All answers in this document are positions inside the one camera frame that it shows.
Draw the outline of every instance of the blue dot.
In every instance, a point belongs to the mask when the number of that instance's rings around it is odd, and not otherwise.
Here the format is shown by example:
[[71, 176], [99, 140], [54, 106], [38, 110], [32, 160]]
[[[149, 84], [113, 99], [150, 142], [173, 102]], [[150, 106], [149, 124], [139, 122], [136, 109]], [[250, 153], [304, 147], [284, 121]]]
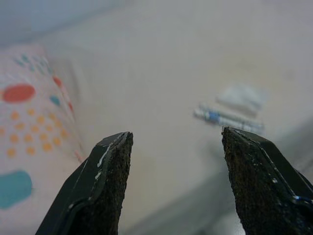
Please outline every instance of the blue dot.
[[54, 103], [57, 106], [61, 105], [59, 98], [55, 95], [50, 96], [50, 100], [52, 103]]
[[22, 55], [22, 60], [24, 60], [26, 63], [29, 63], [29, 59], [26, 55]]
[[18, 59], [13, 59], [15, 63], [17, 63], [19, 66], [25, 67], [24, 63]]
[[31, 195], [32, 182], [27, 172], [18, 170], [0, 175], [0, 209], [7, 209]]

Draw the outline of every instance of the white bed sheet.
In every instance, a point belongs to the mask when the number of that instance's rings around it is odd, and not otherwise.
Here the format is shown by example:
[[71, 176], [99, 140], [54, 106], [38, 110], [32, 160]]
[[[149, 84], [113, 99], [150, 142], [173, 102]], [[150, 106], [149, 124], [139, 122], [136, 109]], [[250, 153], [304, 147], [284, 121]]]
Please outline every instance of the white bed sheet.
[[68, 83], [87, 153], [105, 136], [134, 133], [121, 230], [225, 168], [220, 127], [192, 116], [199, 101], [224, 110], [215, 97], [237, 81], [268, 90], [258, 118], [273, 141], [313, 117], [311, 19], [288, 9], [136, 0], [38, 40], [73, 64]]

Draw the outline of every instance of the pillow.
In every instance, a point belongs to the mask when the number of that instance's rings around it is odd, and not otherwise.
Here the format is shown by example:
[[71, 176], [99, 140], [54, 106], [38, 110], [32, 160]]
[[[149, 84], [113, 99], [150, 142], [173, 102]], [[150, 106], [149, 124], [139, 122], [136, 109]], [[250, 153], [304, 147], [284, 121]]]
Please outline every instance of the pillow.
[[73, 106], [44, 49], [0, 52], [0, 234], [33, 235], [85, 159]]

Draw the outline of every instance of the red oval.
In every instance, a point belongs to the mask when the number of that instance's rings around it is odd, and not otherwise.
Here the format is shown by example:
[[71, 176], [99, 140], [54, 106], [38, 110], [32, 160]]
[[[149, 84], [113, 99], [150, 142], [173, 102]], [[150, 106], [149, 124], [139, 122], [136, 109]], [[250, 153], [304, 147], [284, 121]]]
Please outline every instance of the red oval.
[[29, 100], [35, 94], [35, 88], [29, 84], [18, 84], [7, 87], [3, 100], [8, 103], [19, 103]]
[[53, 76], [53, 80], [58, 85], [59, 88], [62, 87], [62, 81], [58, 77]]

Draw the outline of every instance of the white wall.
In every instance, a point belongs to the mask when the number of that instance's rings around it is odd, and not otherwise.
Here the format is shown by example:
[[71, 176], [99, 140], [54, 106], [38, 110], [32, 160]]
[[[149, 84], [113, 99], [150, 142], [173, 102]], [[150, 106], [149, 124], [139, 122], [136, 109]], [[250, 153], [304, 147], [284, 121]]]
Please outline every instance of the white wall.
[[115, 5], [114, 0], [1, 0], [0, 45], [29, 39]]

